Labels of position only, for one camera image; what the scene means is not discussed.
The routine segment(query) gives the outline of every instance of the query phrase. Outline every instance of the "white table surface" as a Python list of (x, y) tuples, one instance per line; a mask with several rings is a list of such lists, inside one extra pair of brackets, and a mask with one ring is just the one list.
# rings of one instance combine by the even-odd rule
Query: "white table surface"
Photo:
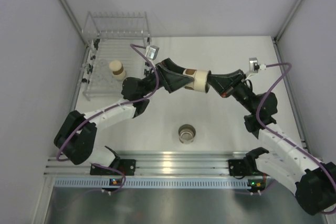
[[(251, 57), (257, 57), (259, 63), (277, 63), (272, 40), (267, 36), (153, 38), (152, 44), (160, 48), (156, 62), (169, 57), (181, 67), (218, 74), (237, 69), (246, 72)], [(275, 67), (254, 76), (254, 92), (266, 92), (280, 74), (280, 69)], [(274, 118), (301, 145), (283, 82), (274, 93), (278, 99), (278, 113)], [(80, 92), (76, 109), (84, 113), (116, 100), (97, 97), (87, 101)], [(244, 116), (248, 111), (233, 97), (221, 98), (212, 88), (208, 94), (185, 89), (169, 94), (161, 88), (150, 100), (141, 116), (105, 129), (97, 136), (99, 140), (115, 151), (232, 152), (263, 146), (245, 129)], [(190, 145), (178, 140), (177, 130), (183, 124), (191, 124), (196, 129), (195, 141)]]

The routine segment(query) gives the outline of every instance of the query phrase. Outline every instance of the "black mount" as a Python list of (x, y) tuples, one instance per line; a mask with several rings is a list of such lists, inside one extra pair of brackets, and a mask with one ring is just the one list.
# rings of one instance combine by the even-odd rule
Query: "black mount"
[[(164, 87), (169, 93), (194, 81), (192, 77), (184, 76), (183, 71), (185, 69), (176, 65), (170, 58), (156, 64), (156, 70), (159, 74), (159, 88)], [(143, 79), (127, 77), (122, 83), (121, 94), (124, 99), (137, 100), (152, 92), (155, 86), (156, 78), (154, 72), (148, 73), (148, 76)], [(141, 115), (148, 104), (149, 100), (134, 103), (133, 105), (136, 107), (134, 117)]]
[[(120, 156), (115, 151), (108, 148), (107, 146), (105, 147), (109, 149), (111, 152), (113, 152), (114, 155), (116, 156), (109, 167), (120, 171), (126, 176), (134, 176), (137, 161), (135, 159), (121, 159)], [(119, 175), (119, 173), (115, 173), (110, 170), (91, 165), (90, 175), (110, 176), (110, 175)]]
[[(336, 181), (336, 166), (332, 162), (321, 164)], [(321, 168), (313, 171), (307, 169), (296, 187), (296, 200), (310, 215), (315, 215), (336, 204), (336, 192)]]
[(230, 176), (259, 176), (262, 175), (257, 169), (256, 159), (264, 154), (269, 153), (265, 148), (259, 147), (246, 153), (243, 159), (229, 159)]
[[(264, 129), (257, 121), (256, 112), (260, 101), (265, 94), (254, 94), (251, 87), (245, 82), (246, 76), (240, 69), (229, 74), (209, 74), (208, 83), (217, 91), (217, 93), (227, 98), (231, 95), (244, 107), (251, 115), (244, 117), (245, 127), (248, 132), (256, 138), (259, 136), (259, 130)], [(271, 93), (260, 111), (260, 119), (265, 125), (276, 123), (272, 115), (278, 112), (278, 101), (274, 93)]]
[[(61, 148), (68, 136), (83, 122), (85, 121), (84, 115), (80, 114), (77, 110), (68, 114), (62, 127), (57, 133), (54, 144)], [(89, 158), (92, 153), (94, 139), (96, 138), (96, 124), (86, 123), (82, 128), (80, 134), (76, 133), (70, 142), (65, 146), (63, 153), (75, 165), (83, 163)]]

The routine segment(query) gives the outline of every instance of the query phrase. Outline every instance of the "enclosure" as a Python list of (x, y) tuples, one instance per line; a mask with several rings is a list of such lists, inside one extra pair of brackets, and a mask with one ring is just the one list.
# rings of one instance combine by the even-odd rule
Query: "enclosure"
[[(246, 131), (248, 111), (214, 89), (169, 94), (161, 88), (141, 116), (97, 136), (122, 158), (136, 160), (125, 189), (111, 197), (99, 192), (110, 186), (109, 176), (90, 176), (89, 163), (57, 162), (53, 145), (70, 111), (86, 113), (122, 98), (111, 61), (120, 60), (128, 77), (146, 76), (149, 67), (130, 44), (149, 43), (160, 48), (155, 63), (171, 58), (216, 74), (246, 72), (254, 57), (267, 65), (291, 62), (290, 75), (274, 89), (274, 118), (299, 146), (335, 162), (335, 0), (0, 4), (4, 223), (336, 223), (333, 215), (309, 216), (278, 183), (260, 197), (239, 194), (260, 176), (232, 178), (227, 161), (267, 146)], [(266, 92), (283, 71), (261, 71), (251, 79), (253, 91)], [(188, 145), (179, 141), (184, 124), (196, 133)]]

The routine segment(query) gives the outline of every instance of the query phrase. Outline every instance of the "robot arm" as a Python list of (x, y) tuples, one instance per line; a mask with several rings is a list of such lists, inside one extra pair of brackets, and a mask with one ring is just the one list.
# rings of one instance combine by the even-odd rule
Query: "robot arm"
[[(270, 146), (278, 156), (269, 154), (268, 150), (264, 148), (252, 150), (246, 154), (243, 162), (240, 162), (241, 167), (234, 167), (234, 171), (240, 171), (236, 175), (255, 175), (260, 172), (268, 174), (289, 189), (307, 213), (314, 215), (336, 203), (334, 188), (317, 163), (322, 164), (334, 181), (336, 180), (336, 166), (333, 163), (323, 164), (318, 159), (315, 159), (316, 162), (314, 162), (299, 151), (295, 144), (291, 144), (293, 141), (286, 137), (272, 117), (277, 113), (277, 99), (273, 93), (270, 93), (265, 100), (259, 117), (264, 125), (281, 133), (282, 137), (278, 137), (260, 125), (257, 120), (257, 109), (265, 94), (254, 94), (251, 86), (247, 85), (247, 80), (265, 68), (266, 66), (259, 65), (255, 58), (250, 59), (250, 70), (247, 73), (237, 70), (230, 74), (212, 74), (210, 71), (185, 69), (176, 65), (169, 58), (156, 64), (156, 70), (159, 74), (159, 88), (164, 87), (169, 93), (180, 88), (207, 93), (211, 86), (222, 98), (232, 95), (245, 107), (250, 112), (250, 115), (244, 117), (247, 131)], [(91, 118), (92, 115), (102, 111), (99, 116), (86, 123), (73, 136), (63, 149), (63, 153), (75, 165), (89, 161), (113, 167), (118, 158), (117, 154), (110, 147), (99, 144), (99, 141), (96, 140), (96, 134), (118, 122), (142, 114), (149, 104), (149, 100), (123, 106), (120, 104), (146, 96), (154, 90), (155, 85), (155, 75), (150, 72), (144, 79), (126, 78), (123, 82), (123, 99), (112, 105), (115, 107), (114, 109), (104, 112), (105, 108), (102, 108), (86, 114), (80, 114), (78, 111), (70, 112), (57, 134), (54, 144), (61, 148), (74, 129)]]

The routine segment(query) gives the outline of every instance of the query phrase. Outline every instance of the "purple cable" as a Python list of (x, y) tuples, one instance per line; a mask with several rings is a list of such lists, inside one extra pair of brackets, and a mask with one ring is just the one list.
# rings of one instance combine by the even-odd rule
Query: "purple cable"
[[(309, 157), (314, 163), (316, 163), (321, 169), (322, 171), (326, 174), (327, 178), (330, 180), (331, 185), (333, 186), (334, 190), (336, 191), (336, 183), (335, 181), (332, 179), (331, 175), (328, 173), (328, 171), (323, 167), (323, 165), (320, 164), (320, 162), (318, 162), (314, 156), (312, 156), (310, 153), (306, 152), (305, 150), (303, 150), (302, 148), (298, 147), (295, 143), (293, 143), (292, 141), (288, 140), (287, 138), (285, 138), (284, 136), (282, 136), (281, 134), (273, 131), (272, 129), (270, 129), (269, 127), (267, 127), (262, 120), (260, 119), (260, 110), (263, 107), (267, 97), (269, 96), (269, 94), (271, 93), (271, 91), (275, 88), (275, 86), (286, 76), (286, 74), (288, 74), (288, 72), (290, 71), (292, 65), (290, 63), (276, 63), (276, 64), (271, 64), (271, 65), (266, 65), (267, 68), (270, 67), (276, 67), (276, 66), (288, 66), (288, 68), (283, 72), (283, 74), (276, 80), (276, 82), (267, 90), (266, 94), (263, 96), (258, 109), (257, 109), (257, 120), (259, 122), (259, 124), (264, 127), (265, 129), (267, 129), (269, 132), (271, 132), (272, 134), (274, 134), (275, 136), (282, 138), (284, 141), (286, 141), (288, 144), (290, 144), (291, 146), (295, 147), (299, 152), (305, 154), (307, 157)], [(331, 215), (334, 214), (336, 212), (336, 207), (329, 212), (321, 212), (322, 214), (325, 215)]]
[[(140, 98), (140, 99), (137, 99), (137, 100), (134, 100), (134, 101), (128, 101), (128, 102), (122, 102), (120, 103), (120, 105), (127, 105), (127, 104), (133, 104), (133, 103), (136, 103), (136, 102), (141, 102), (141, 101), (144, 101), (146, 99), (148, 99), (149, 97), (151, 97), (152, 95), (154, 95), (154, 93), (158, 90), (159, 88), (159, 74), (155, 68), (155, 66), (152, 64), (152, 62), (146, 58), (145, 55), (143, 55), (142, 52), (140, 52), (139, 50), (136, 49), (136, 47), (138, 48), (143, 48), (145, 49), (146, 47), (143, 47), (143, 46), (138, 46), (138, 45), (134, 45), (134, 44), (131, 44), (131, 48), (133, 48), (134, 51), (136, 51), (149, 65), (150, 67), (153, 69), (154, 71), (154, 74), (155, 74), (155, 79), (156, 79), (156, 85), (155, 85), (155, 88), (154, 90), (147, 96), (143, 97), (143, 98)], [(108, 108), (106, 108), (104, 110), (104, 112), (107, 112), (107, 111), (110, 111), (114, 108), (116, 108), (117, 106), (119, 106), (119, 104), (115, 104), (115, 105), (112, 105)], [(77, 128), (74, 129), (74, 131), (68, 136), (68, 138), (64, 141), (63, 145), (61, 146), (61, 148), (59, 149), (57, 155), (56, 155), (56, 160), (57, 161), (67, 161), (69, 160), (68, 158), (63, 158), (63, 159), (60, 159), (60, 155), (61, 153), (63, 152), (65, 146), (69, 143), (69, 141), (72, 139), (72, 137), (76, 134), (77, 131), (79, 131), (87, 122), (89, 122), (90, 120), (96, 118), (97, 116), (101, 115), (102, 113), (104, 113), (103, 111), (99, 111), (97, 114), (94, 114), (92, 115), (91, 117), (87, 118), (85, 121), (83, 121)]]
[[(113, 168), (110, 168), (110, 167), (106, 167), (106, 166), (102, 166), (102, 165), (99, 165), (99, 164), (92, 164), (93, 166), (95, 167), (98, 167), (98, 168), (103, 168), (103, 169), (107, 169), (107, 170), (110, 170), (112, 172), (115, 172), (115, 173), (118, 173), (122, 176), (122, 183), (120, 185), (120, 187), (118, 187), (118, 189), (114, 190), (114, 191), (111, 191), (111, 195), (112, 194), (115, 194), (116, 192), (120, 191), (121, 188), (125, 185), (125, 182), (126, 182), (126, 176), (124, 173), (116, 170), (116, 169), (113, 169)], [(93, 188), (93, 189), (90, 189), (90, 190), (87, 190), (85, 191), (84, 193), (82, 194), (79, 194), (77, 195), (74, 199), (72, 199), (65, 207), (61, 207), (61, 208), (58, 208), (56, 207), (56, 202), (55, 202), (55, 198), (54, 198), (54, 207), (56, 208), (57, 211), (63, 211), (63, 210), (66, 210), (67, 208), (69, 208), (76, 200), (78, 200), (79, 198), (83, 197), (84, 195), (86, 194), (89, 194), (93, 191), (101, 191), (101, 189), (99, 188)]]

